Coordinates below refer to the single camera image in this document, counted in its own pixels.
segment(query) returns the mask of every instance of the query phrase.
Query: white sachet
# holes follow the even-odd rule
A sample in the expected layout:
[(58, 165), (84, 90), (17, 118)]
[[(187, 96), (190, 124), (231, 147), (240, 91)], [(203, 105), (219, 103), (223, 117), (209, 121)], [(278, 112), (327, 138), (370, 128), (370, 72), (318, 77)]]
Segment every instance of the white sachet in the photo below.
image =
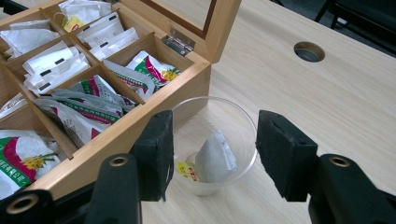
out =
[(84, 24), (111, 13), (111, 4), (102, 1), (68, 0), (58, 6), (68, 20), (75, 16)]
[(23, 82), (23, 85), (38, 96), (53, 90), (89, 67), (87, 58), (83, 53), (80, 53), (78, 56), (51, 68), (49, 73), (25, 75), (26, 80)]
[(213, 131), (195, 157), (200, 182), (226, 181), (236, 170), (236, 158), (220, 130)]
[(16, 22), (9, 25), (11, 30), (24, 30), (24, 29), (46, 29), (50, 30), (49, 20), (40, 21), (22, 21)]
[(139, 39), (134, 27), (122, 32), (121, 34), (111, 38), (106, 43), (96, 46), (90, 52), (100, 61), (107, 58), (121, 49), (124, 49)]
[(78, 55), (78, 50), (76, 47), (61, 49), (47, 55), (43, 55), (39, 58), (34, 58), (26, 61), (22, 67), (29, 74), (33, 73), (42, 73), (45, 72), (52, 67), (57, 66), (59, 63), (62, 63), (72, 57)]
[(26, 100), (23, 98), (21, 93), (12, 97), (5, 105), (0, 108), (0, 119), (18, 110), (19, 108), (27, 105)]
[(35, 55), (32, 58), (30, 58), (28, 61), (31, 61), (33, 59), (40, 58), (40, 57), (42, 57), (44, 55), (47, 55), (47, 54), (50, 54), (52, 52), (55, 52), (55, 51), (58, 51), (58, 50), (61, 50), (61, 49), (67, 49), (67, 48), (68, 47), (67, 47), (66, 43), (64, 43), (64, 41), (61, 40), (58, 44), (56, 44), (56, 45), (54, 45), (54, 46), (52, 46), (52, 47), (50, 47), (48, 49), (45, 49), (44, 51), (41, 51), (37, 55)]
[(112, 23), (109, 26), (103, 28), (101, 31), (85, 37), (84, 41), (91, 48), (94, 48), (96, 46), (106, 43), (111, 38), (122, 34), (122, 32), (124, 32), (124, 30), (120, 23)]
[(58, 38), (59, 34), (46, 29), (25, 29), (0, 31), (0, 36), (13, 49), (14, 57), (19, 57)]
[[(98, 21), (93, 22), (88, 27), (86, 27), (82, 32), (77, 34), (77, 37), (79, 41), (81, 41), (81, 43), (85, 43), (86, 42), (85, 38), (89, 38), (89, 37), (94, 38), (95, 36), (97, 36), (98, 38), (103, 39), (102, 37), (98, 36), (96, 33), (103, 31), (110, 25), (113, 26), (112, 28), (110, 28), (111, 30), (108, 30), (108, 35), (112, 34), (112, 37), (119, 35), (124, 31), (117, 11), (99, 19)], [(109, 39), (111, 39), (111, 37), (103, 41), (101, 44), (105, 43)]]

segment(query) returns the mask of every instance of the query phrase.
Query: chair leg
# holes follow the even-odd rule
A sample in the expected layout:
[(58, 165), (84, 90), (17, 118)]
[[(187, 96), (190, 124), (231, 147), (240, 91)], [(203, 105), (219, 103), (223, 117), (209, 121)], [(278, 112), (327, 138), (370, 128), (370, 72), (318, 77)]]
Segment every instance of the chair leg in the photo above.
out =
[(323, 4), (323, 7), (320, 9), (320, 12), (318, 15), (315, 17), (314, 21), (319, 22), (320, 19), (323, 17), (324, 13), (326, 12), (327, 8), (329, 7), (331, 0), (326, 0), (326, 2)]
[(335, 24), (337, 23), (338, 20), (338, 16), (335, 16), (332, 18), (332, 25), (330, 26), (330, 28), (334, 29), (335, 28)]

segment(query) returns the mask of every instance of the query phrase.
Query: table hole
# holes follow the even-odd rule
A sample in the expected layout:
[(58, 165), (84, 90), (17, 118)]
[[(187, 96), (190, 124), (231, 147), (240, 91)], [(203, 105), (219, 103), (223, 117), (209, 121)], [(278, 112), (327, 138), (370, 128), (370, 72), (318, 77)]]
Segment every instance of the table hole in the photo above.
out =
[(320, 46), (305, 41), (294, 45), (294, 52), (301, 59), (310, 63), (318, 63), (325, 57), (324, 50)]

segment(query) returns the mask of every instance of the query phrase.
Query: clear glass cup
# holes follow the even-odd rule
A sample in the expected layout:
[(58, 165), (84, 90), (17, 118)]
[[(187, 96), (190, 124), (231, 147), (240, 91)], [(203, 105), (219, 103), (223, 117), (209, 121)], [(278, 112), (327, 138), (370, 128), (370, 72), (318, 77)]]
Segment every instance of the clear glass cup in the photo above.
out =
[[(232, 184), (247, 173), (257, 157), (257, 129), (244, 109), (233, 102), (211, 96), (188, 99), (173, 109), (175, 145), (174, 180), (185, 185), (193, 194), (207, 196)], [(221, 130), (236, 158), (236, 170), (224, 181), (203, 183), (180, 174), (180, 161), (195, 163), (195, 156), (206, 139)]]

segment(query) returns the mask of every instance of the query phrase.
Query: yellow tag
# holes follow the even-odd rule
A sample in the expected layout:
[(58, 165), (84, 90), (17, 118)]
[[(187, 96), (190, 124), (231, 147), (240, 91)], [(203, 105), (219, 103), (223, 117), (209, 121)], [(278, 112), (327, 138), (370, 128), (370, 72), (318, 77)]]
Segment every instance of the yellow tag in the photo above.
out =
[(67, 32), (72, 32), (83, 25), (85, 25), (84, 22), (82, 22), (77, 16), (71, 16), (70, 20), (64, 26), (64, 29)]
[(178, 172), (184, 177), (193, 181), (198, 181), (198, 176), (196, 175), (194, 170), (194, 163), (180, 161), (177, 165), (177, 168)]

